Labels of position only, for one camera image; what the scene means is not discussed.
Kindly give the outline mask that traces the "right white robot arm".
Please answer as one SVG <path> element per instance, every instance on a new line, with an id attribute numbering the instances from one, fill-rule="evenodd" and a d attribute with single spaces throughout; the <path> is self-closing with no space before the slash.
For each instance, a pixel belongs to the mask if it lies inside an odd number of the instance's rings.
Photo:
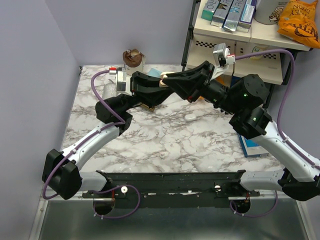
<path id="1" fill-rule="evenodd" d="M 229 123 L 238 134 L 252 139 L 285 167 L 280 171 L 245 171 L 230 183 L 230 191 L 236 196 L 253 190 L 282 191 L 299 201 L 318 196 L 319 159 L 305 160 L 294 151 L 296 144 L 281 138 L 277 123 L 260 107 L 269 91 L 258 75 L 249 74 L 232 87 L 216 80 L 229 66 L 214 66 L 205 61 L 196 68 L 166 74 L 162 83 L 183 100 L 192 103 L 203 97 L 214 108 L 232 115 Z"/>

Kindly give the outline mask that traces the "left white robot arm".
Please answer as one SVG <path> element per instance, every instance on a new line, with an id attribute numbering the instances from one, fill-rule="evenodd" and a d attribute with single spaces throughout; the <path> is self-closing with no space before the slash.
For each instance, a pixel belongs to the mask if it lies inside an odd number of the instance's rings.
<path id="1" fill-rule="evenodd" d="M 117 96 L 103 99 L 98 93 L 95 80 L 104 74 L 115 76 L 115 84 L 120 87 Z M 162 79 L 139 71 L 127 77 L 116 68 L 94 74 L 90 85 L 98 99 L 95 111 L 100 123 L 73 145 L 47 153 L 42 172 L 42 197 L 50 200 L 60 196 L 68 200 L 80 191 L 94 191 L 101 198 L 107 197 L 111 191 L 107 179 L 97 171 L 81 173 L 80 170 L 96 152 L 129 128 L 133 119 L 129 109 L 141 104 L 156 107 L 173 93 L 161 82 Z"/>

